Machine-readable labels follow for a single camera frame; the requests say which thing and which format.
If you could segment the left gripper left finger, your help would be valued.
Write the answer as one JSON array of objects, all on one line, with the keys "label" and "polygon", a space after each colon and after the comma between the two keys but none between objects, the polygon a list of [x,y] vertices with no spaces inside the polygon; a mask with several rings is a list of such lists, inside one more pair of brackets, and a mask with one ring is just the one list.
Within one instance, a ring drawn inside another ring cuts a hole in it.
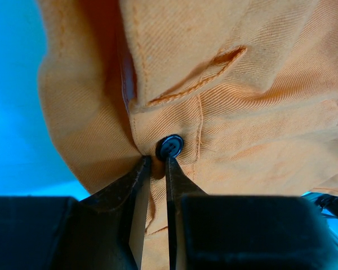
[{"label": "left gripper left finger", "polygon": [[68,200],[50,269],[140,269],[151,158],[88,198]]}]

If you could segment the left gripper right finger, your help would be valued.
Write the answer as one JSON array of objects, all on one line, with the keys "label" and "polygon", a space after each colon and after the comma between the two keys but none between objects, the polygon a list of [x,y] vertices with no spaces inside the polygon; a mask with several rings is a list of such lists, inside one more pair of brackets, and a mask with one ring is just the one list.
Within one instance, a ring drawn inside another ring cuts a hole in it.
[{"label": "left gripper right finger", "polygon": [[170,269],[186,269],[184,216],[181,202],[188,195],[206,196],[207,194],[185,175],[174,157],[166,159],[165,174]]}]

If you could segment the orange trousers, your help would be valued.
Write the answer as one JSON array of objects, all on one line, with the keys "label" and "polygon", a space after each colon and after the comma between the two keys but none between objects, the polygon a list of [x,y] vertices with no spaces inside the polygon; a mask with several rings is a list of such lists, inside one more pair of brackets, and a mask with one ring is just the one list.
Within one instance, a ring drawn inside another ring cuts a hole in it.
[{"label": "orange trousers", "polygon": [[39,96],[88,192],[178,134],[211,194],[338,196],[338,1],[39,1]]}]

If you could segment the black trouser button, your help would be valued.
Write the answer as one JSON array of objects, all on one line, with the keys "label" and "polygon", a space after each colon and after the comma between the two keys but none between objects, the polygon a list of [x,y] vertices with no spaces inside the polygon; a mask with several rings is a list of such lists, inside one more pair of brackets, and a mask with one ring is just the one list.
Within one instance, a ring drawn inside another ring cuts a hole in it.
[{"label": "black trouser button", "polygon": [[167,158],[176,158],[184,148],[184,140],[178,134],[172,134],[157,142],[155,156],[160,161]]}]

